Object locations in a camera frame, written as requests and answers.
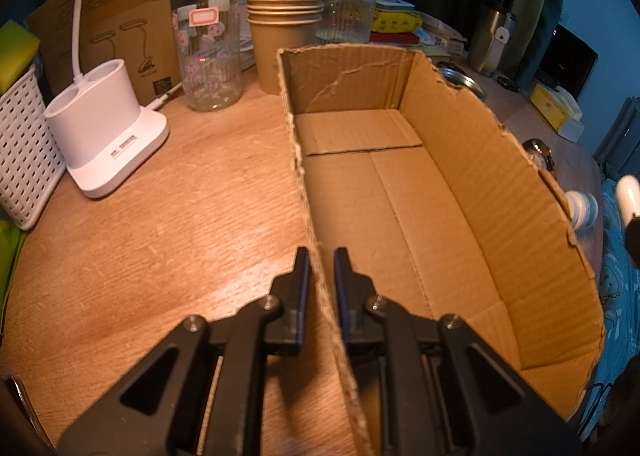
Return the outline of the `white perforated plastic basket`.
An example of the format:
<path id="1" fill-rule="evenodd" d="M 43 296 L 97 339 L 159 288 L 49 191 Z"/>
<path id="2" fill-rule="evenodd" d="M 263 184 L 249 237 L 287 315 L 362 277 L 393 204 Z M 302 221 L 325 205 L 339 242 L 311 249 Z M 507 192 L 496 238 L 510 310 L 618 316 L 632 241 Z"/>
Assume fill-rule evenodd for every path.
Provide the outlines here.
<path id="1" fill-rule="evenodd" d="M 35 226 L 66 170 L 45 109 L 35 66 L 1 97 L 1 208 L 23 231 Z"/>

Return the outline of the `yellow tissue box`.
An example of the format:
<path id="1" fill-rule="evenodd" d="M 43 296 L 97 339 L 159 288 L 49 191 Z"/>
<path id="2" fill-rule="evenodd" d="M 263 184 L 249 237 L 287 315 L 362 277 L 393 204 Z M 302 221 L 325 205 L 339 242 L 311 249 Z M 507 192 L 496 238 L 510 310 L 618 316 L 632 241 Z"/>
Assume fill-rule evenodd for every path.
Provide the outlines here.
<path id="1" fill-rule="evenodd" d="M 578 142 L 585 130 L 582 110 L 567 90 L 536 83 L 529 101 L 561 138 L 571 143 Z"/>

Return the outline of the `white desk lamp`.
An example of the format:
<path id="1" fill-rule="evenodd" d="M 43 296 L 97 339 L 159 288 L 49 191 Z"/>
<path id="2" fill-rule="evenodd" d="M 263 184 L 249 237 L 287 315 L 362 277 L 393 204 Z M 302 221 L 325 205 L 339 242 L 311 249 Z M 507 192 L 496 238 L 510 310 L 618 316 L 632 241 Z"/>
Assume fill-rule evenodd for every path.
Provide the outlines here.
<path id="1" fill-rule="evenodd" d="M 168 121 L 157 109 L 167 98 L 140 105 L 122 59 L 81 71 L 81 9 L 82 0 L 74 0 L 73 83 L 49 103 L 44 118 L 79 190 L 99 199 L 113 193 L 166 141 Z"/>

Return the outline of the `red flat box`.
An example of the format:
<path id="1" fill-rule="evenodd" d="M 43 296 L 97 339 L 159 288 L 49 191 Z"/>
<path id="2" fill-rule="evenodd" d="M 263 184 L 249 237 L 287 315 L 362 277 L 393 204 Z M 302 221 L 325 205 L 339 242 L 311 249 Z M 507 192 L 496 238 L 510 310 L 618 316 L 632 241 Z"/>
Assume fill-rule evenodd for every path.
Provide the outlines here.
<path id="1" fill-rule="evenodd" d="M 374 44 L 416 46 L 420 44 L 420 37 L 414 33 L 379 33 L 370 34 L 370 42 Z"/>

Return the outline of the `stack of brown paper cups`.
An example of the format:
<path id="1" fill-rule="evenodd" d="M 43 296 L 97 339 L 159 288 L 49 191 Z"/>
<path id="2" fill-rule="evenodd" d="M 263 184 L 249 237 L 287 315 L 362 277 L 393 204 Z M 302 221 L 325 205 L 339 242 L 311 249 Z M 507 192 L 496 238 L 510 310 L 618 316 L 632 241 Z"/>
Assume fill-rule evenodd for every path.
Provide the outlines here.
<path id="1" fill-rule="evenodd" d="M 246 1 L 259 86 L 266 94 L 278 94 L 278 51 L 317 42 L 326 0 Z"/>

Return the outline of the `small black device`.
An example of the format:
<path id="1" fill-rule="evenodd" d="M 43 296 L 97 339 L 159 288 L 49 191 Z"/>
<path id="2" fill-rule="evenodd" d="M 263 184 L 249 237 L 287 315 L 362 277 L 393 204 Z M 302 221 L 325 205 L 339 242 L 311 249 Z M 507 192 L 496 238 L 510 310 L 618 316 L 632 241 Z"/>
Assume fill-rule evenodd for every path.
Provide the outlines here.
<path id="1" fill-rule="evenodd" d="M 517 83 L 515 83 L 511 78 L 500 75 L 496 78 L 496 83 L 503 89 L 507 91 L 515 92 L 518 94 L 520 92 L 520 87 Z"/>

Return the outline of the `steel thermos with tag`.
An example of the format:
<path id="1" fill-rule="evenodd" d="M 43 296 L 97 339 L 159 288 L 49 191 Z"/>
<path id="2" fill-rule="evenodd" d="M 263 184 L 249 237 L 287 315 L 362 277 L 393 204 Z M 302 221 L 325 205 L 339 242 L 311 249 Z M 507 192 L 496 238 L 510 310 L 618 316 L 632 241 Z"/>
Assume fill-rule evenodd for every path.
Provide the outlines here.
<path id="1" fill-rule="evenodd" d="M 517 27 L 518 20 L 513 13 L 490 10 L 486 22 L 472 39 L 469 67 L 483 76 L 494 74 Z"/>

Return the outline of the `brown lamp packaging cardboard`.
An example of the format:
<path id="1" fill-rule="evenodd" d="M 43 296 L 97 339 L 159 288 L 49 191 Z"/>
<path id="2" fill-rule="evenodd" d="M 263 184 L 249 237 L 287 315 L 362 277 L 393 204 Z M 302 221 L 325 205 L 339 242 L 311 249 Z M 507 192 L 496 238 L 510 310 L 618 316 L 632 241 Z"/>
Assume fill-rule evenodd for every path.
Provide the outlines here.
<path id="1" fill-rule="evenodd" d="M 26 18 L 40 39 L 50 89 L 59 94 L 73 81 L 74 0 L 48 0 Z M 141 104 L 147 105 L 180 80 L 170 0 L 82 0 L 80 66 L 88 73 L 122 59 Z"/>

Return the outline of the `yellow wet wipes pack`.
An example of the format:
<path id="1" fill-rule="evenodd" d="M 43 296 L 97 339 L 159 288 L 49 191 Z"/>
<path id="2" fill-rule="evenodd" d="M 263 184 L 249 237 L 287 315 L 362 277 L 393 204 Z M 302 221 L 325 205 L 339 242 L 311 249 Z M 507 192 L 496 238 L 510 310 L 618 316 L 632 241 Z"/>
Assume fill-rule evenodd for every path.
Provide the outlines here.
<path id="1" fill-rule="evenodd" d="M 371 31 L 380 34 L 412 33 L 422 26 L 419 13 L 405 11 L 373 11 Z"/>

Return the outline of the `clear patterned glass jar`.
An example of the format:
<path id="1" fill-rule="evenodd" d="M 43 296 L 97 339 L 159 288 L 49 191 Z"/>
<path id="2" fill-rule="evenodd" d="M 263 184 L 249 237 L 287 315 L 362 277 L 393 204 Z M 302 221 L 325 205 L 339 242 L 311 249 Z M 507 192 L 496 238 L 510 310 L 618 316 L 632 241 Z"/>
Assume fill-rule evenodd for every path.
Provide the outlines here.
<path id="1" fill-rule="evenodd" d="M 181 86 L 191 109 L 217 111 L 242 96 L 237 0 L 206 0 L 172 12 Z"/>

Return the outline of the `brown cardboard box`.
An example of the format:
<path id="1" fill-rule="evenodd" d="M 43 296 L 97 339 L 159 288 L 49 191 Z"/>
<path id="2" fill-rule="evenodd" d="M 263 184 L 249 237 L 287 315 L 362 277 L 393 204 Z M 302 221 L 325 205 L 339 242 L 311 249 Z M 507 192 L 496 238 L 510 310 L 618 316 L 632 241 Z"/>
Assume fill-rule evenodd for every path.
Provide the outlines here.
<path id="1" fill-rule="evenodd" d="M 410 312 L 461 315 L 572 416 L 604 345 L 591 265 L 554 177 L 475 94 L 418 51 L 373 45 L 278 57 L 311 266 L 356 450 L 380 450 L 369 369 L 338 328 L 333 255 Z"/>

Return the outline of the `small white plastic bottle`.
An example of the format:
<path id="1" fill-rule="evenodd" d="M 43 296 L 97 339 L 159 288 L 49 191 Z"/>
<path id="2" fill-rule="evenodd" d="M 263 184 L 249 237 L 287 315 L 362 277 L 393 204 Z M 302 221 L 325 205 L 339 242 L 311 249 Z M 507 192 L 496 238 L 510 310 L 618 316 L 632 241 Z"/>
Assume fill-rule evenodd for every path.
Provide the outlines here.
<path id="1" fill-rule="evenodd" d="M 599 205 L 591 193 L 567 191 L 565 193 L 570 206 L 570 223 L 575 231 L 592 228 L 598 219 Z"/>

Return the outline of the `green sponge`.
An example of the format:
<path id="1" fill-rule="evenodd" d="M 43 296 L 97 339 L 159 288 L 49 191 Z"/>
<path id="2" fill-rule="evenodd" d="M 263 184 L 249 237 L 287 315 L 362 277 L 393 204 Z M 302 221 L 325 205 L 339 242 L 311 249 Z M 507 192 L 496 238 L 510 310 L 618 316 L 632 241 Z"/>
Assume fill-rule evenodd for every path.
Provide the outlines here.
<path id="1" fill-rule="evenodd" d="M 0 94 L 5 94 L 37 55 L 40 39 L 9 20 L 0 28 Z"/>

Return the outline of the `white wireless charger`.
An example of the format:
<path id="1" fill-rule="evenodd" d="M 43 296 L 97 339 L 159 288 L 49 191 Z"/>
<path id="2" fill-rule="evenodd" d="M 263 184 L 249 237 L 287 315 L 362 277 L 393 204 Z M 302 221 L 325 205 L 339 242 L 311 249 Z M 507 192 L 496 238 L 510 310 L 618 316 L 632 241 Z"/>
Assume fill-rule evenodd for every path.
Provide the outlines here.
<path id="1" fill-rule="evenodd" d="M 411 12 L 414 10 L 414 5 L 403 0 L 376 0 L 375 8 L 382 11 Z"/>

